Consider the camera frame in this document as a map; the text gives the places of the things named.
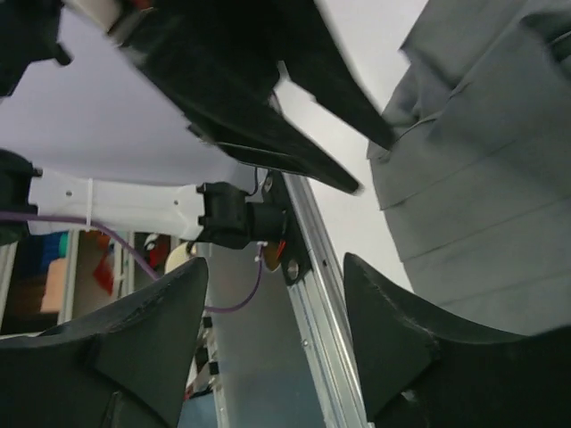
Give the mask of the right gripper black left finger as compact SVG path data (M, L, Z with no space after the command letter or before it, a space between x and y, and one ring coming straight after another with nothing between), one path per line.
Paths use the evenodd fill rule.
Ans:
M1 425L177 426L208 278L194 258L88 315L3 339Z

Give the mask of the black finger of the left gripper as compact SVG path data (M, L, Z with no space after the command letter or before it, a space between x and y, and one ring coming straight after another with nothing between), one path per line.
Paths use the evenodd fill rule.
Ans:
M153 71L153 83L185 113L190 129L245 164L311 177L345 193L360 181L267 103L227 78Z
M389 150L391 127L353 77L315 1L255 1L262 34L290 80L337 118Z

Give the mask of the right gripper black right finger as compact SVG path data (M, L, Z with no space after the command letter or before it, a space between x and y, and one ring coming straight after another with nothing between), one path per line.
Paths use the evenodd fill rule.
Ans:
M343 259L366 418L377 427L567 427L570 330L524 336L458 317Z

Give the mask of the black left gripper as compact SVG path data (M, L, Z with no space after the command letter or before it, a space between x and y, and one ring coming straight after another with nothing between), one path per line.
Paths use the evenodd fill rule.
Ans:
M64 8L95 25L188 116L275 114L277 66L260 23L229 1L3 1L1 96L34 62L71 63Z

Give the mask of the grey pleated skirt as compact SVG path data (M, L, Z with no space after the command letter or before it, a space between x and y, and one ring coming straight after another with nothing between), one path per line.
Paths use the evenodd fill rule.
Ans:
M531 335L570 322L570 4L430 1L371 147L414 292Z

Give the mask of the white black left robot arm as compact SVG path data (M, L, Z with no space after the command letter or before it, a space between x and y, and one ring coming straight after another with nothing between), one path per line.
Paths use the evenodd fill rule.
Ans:
M188 119L191 133L234 160L310 177L344 193L359 181L277 109L282 77L372 142L393 132L350 72L314 1L4 1L1 95L28 66L71 57L59 39L71 8ZM278 241L292 223L282 203L252 202L228 182L147 185L74 177L1 152L1 241L68 224L175 235L241 249Z

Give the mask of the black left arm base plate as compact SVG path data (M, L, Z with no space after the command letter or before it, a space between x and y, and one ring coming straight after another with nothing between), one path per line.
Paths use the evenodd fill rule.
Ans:
M283 214L282 232L278 238L271 238L262 251L266 268L280 271L287 286L297 284L311 269L307 245L296 217L284 175L270 171L262 187L265 204L279 208Z

